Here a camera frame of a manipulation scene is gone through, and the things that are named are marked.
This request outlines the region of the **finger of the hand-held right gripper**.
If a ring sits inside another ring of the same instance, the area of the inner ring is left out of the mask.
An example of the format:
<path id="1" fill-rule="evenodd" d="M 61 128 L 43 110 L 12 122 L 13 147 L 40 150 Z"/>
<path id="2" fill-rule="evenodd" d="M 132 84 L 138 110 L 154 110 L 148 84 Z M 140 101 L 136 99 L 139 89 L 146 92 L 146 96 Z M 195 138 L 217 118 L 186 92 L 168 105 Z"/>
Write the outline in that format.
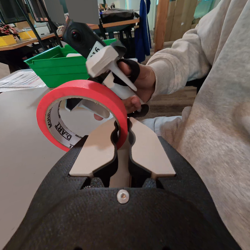
<path id="1" fill-rule="evenodd" d="M 118 53 L 111 46 L 105 46 L 86 61 L 87 72 L 91 77 L 97 77 L 106 71 L 112 71 L 120 77 L 120 69 L 117 66 Z"/>
<path id="2" fill-rule="evenodd" d="M 68 98 L 66 99 L 65 108 L 68 111 L 72 111 L 75 108 L 84 108 L 103 119 L 110 117 L 110 112 L 105 107 L 88 99 Z"/>

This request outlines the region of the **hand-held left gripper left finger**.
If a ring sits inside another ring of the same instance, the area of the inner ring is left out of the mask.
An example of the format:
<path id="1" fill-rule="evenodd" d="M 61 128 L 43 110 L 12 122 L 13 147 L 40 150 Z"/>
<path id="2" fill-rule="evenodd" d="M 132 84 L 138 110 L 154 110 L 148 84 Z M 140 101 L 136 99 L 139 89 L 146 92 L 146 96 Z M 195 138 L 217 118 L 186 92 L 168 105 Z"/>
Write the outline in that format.
<path id="1" fill-rule="evenodd" d="M 70 176 L 94 177 L 94 172 L 114 158 L 115 146 L 111 134 L 116 120 L 107 120 L 86 139 L 70 172 Z"/>

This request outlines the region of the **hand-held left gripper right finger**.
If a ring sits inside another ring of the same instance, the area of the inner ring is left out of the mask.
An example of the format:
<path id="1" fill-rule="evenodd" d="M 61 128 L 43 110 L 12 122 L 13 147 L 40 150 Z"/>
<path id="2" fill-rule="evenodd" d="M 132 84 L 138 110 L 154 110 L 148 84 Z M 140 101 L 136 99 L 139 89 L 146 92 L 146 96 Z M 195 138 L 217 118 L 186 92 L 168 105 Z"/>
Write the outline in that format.
<path id="1" fill-rule="evenodd" d="M 156 133 L 133 117 L 129 120 L 132 163 L 149 173 L 152 179 L 175 176 L 176 172 Z"/>

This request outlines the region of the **red tape roll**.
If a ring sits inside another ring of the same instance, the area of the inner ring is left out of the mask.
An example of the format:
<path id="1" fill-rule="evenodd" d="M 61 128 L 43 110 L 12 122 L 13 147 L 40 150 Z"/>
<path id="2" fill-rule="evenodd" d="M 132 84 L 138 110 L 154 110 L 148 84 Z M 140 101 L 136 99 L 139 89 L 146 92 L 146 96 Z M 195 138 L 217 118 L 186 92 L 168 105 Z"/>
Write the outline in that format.
<path id="1" fill-rule="evenodd" d="M 127 111 L 122 100 L 109 88 L 90 80 L 72 80 L 48 92 L 39 102 L 36 110 L 38 126 L 44 136 L 56 147 L 68 152 L 81 137 L 69 130 L 60 116 L 60 102 L 65 99 L 80 98 L 93 101 L 106 108 L 119 127 L 119 137 L 115 142 L 120 149 L 127 139 Z"/>

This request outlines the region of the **person's right hand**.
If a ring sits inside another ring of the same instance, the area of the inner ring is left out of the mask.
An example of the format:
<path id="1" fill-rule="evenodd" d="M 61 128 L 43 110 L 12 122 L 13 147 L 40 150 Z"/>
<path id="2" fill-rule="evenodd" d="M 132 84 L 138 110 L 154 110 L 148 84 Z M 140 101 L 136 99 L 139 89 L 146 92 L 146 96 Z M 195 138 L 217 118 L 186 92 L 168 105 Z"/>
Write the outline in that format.
<path id="1" fill-rule="evenodd" d="M 147 65 L 143 65 L 138 62 L 136 63 L 140 68 L 140 73 L 134 82 L 137 91 L 135 92 L 135 95 L 122 100 L 128 114 L 133 113 L 141 108 L 139 99 L 141 99 L 143 102 L 148 102 L 151 99 L 152 94 L 155 92 L 156 78 L 153 70 Z M 128 60 L 119 60 L 117 65 L 127 77 L 132 76 L 134 67 L 130 67 Z"/>

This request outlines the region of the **green plastic bin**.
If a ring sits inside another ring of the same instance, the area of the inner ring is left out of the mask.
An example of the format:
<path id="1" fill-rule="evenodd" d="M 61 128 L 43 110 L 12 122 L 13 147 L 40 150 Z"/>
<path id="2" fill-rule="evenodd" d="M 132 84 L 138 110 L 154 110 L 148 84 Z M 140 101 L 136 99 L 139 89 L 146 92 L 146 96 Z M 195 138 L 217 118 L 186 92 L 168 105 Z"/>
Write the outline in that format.
<path id="1" fill-rule="evenodd" d="M 59 45 L 39 53 L 24 62 L 49 88 L 55 88 L 71 80 L 87 80 L 90 76 L 83 56 L 67 57 L 78 52 L 70 45 Z"/>

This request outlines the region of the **black bag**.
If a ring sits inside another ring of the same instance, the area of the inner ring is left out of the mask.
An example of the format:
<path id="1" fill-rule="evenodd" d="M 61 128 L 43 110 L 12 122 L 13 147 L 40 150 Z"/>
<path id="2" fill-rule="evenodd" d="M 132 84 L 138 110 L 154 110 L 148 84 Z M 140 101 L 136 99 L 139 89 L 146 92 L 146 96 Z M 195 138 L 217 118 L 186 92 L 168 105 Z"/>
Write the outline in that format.
<path id="1" fill-rule="evenodd" d="M 108 9 L 100 13 L 102 23 L 114 23 L 119 21 L 132 20 L 139 18 L 139 14 L 133 10 L 125 10 L 120 8 Z"/>

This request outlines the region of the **blue jacket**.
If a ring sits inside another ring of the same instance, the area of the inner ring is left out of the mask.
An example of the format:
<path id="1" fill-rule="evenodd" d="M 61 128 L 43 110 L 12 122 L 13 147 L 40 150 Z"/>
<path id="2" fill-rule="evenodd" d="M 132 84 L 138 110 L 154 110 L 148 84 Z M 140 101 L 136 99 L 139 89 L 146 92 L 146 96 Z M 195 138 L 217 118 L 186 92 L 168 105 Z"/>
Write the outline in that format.
<path id="1" fill-rule="evenodd" d="M 150 0 L 141 0 L 139 9 L 139 27 L 134 32 L 135 37 L 135 58 L 138 63 L 145 61 L 150 55 L 151 36 L 148 25 L 148 13 L 150 11 Z"/>

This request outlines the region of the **yellow parts bin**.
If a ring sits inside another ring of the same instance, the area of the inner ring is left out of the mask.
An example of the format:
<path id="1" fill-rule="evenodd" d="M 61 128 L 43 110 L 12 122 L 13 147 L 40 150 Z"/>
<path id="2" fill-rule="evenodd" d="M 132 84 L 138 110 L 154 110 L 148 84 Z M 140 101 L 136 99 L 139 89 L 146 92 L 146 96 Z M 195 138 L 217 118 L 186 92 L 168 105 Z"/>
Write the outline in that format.
<path id="1" fill-rule="evenodd" d="M 0 46 L 8 46 L 8 45 L 13 45 L 16 44 L 16 40 L 14 39 L 14 36 L 12 35 L 6 35 L 6 36 L 1 36 L 0 37 Z"/>
<path id="2" fill-rule="evenodd" d="M 36 35 L 32 30 L 19 32 L 18 35 L 21 39 L 36 39 Z"/>

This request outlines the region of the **laminated paper sheet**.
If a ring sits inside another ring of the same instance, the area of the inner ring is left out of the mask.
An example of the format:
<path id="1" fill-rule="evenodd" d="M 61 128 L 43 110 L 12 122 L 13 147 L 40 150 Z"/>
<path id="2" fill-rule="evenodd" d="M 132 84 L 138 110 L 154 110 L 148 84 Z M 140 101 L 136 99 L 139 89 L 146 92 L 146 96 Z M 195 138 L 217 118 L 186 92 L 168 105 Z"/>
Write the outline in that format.
<path id="1" fill-rule="evenodd" d="M 43 88 L 46 84 L 32 70 L 18 70 L 0 79 L 0 92 Z"/>

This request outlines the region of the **black monitor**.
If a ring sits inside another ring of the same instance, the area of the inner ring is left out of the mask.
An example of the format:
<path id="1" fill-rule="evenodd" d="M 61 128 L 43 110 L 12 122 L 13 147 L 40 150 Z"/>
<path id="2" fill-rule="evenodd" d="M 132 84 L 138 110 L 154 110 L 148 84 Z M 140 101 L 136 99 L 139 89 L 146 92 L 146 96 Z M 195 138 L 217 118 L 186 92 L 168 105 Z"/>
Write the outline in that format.
<path id="1" fill-rule="evenodd" d="M 26 21 L 26 18 L 15 0 L 1 0 L 0 20 L 4 24 L 11 24 Z"/>

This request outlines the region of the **plywood panel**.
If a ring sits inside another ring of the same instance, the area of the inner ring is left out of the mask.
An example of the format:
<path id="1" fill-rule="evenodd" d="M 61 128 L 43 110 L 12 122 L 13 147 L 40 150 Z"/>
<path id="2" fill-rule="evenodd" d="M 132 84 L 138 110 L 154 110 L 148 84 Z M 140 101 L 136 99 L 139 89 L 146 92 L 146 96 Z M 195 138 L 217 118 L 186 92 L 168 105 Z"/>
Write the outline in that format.
<path id="1" fill-rule="evenodd" d="M 197 0 L 170 0 L 164 42 L 176 41 L 191 29 Z"/>

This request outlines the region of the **wooden table with black frame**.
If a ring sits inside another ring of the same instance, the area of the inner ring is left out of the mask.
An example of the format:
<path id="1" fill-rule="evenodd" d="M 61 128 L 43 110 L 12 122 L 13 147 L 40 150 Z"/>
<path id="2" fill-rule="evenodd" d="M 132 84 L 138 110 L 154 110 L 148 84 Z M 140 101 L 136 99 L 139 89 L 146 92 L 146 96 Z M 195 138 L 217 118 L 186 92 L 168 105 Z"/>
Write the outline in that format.
<path id="1" fill-rule="evenodd" d="M 103 28 L 109 28 L 109 27 L 118 27 L 118 26 L 123 26 L 123 25 L 129 25 L 129 24 L 135 24 L 135 23 L 139 23 L 139 18 L 135 18 L 132 20 L 125 20 L 125 21 L 119 21 L 119 22 L 113 22 L 113 23 L 105 23 L 103 24 Z M 49 35 L 44 35 L 41 36 L 41 40 L 45 40 L 45 39 L 49 39 L 49 38 L 54 38 L 55 34 L 49 34 Z M 25 39 L 22 42 L 17 42 L 16 44 L 12 44 L 12 45 L 6 45 L 6 46 L 1 46 L 0 47 L 0 51 L 8 51 L 8 50 L 13 50 L 13 49 L 17 49 L 17 48 L 21 48 L 23 46 L 27 46 L 33 43 L 39 42 L 37 38 L 33 38 L 33 39 Z"/>

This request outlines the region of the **wooden post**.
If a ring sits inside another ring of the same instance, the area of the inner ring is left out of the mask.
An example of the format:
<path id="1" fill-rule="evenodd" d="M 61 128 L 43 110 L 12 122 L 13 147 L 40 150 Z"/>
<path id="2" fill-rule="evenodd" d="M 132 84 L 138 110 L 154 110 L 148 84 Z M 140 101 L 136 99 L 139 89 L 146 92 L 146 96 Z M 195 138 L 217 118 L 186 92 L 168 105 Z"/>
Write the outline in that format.
<path id="1" fill-rule="evenodd" d="M 167 24 L 169 0 L 159 0 L 157 7 L 157 21 L 155 26 L 155 48 L 154 53 L 160 51 L 164 47 L 164 38 Z"/>

